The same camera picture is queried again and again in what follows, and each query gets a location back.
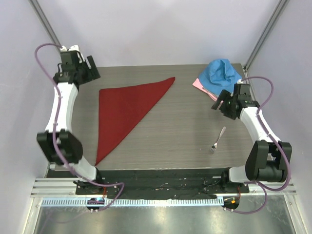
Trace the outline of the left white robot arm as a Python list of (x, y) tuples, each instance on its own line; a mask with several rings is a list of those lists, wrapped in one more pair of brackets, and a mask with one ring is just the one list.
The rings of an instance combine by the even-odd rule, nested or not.
[(49, 121), (37, 142), (50, 163), (68, 169), (87, 182), (92, 194), (100, 194), (104, 183), (99, 170), (83, 155), (83, 146), (72, 132), (72, 115), (79, 87), (100, 77), (92, 56), (84, 57), (78, 45), (60, 46), (61, 62), (54, 76), (54, 101)]

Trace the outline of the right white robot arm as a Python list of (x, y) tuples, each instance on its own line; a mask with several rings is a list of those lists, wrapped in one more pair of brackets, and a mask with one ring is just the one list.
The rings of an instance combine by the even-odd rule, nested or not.
[(230, 119), (239, 119), (247, 128), (253, 142), (246, 163), (230, 167), (220, 180), (223, 191), (230, 193), (238, 183), (256, 183), (278, 192), (284, 190), (291, 179), (290, 159), (292, 146), (281, 141), (265, 121), (261, 105), (252, 100), (248, 84), (235, 84), (233, 93), (222, 90), (212, 109), (219, 109)]

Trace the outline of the red cloth napkin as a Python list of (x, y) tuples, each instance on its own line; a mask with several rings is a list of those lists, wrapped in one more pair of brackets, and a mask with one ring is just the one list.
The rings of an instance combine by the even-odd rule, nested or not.
[(159, 82), (99, 91), (96, 165), (127, 137), (167, 93), (175, 80), (175, 77), (171, 77)]

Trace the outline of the silver metal fork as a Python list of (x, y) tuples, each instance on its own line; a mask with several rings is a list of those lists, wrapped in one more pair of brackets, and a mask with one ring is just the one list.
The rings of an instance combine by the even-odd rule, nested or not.
[(215, 152), (215, 150), (217, 149), (217, 144), (218, 144), (218, 142), (220, 141), (220, 139), (221, 139), (221, 137), (223, 136), (223, 134), (224, 134), (225, 131), (226, 131), (226, 127), (224, 126), (224, 127), (221, 129), (221, 131), (220, 131), (220, 133), (219, 133), (219, 135), (218, 135), (218, 137), (217, 137), (215, 143), (210, 147), (210, 153), (213, 154), (213, 153)]

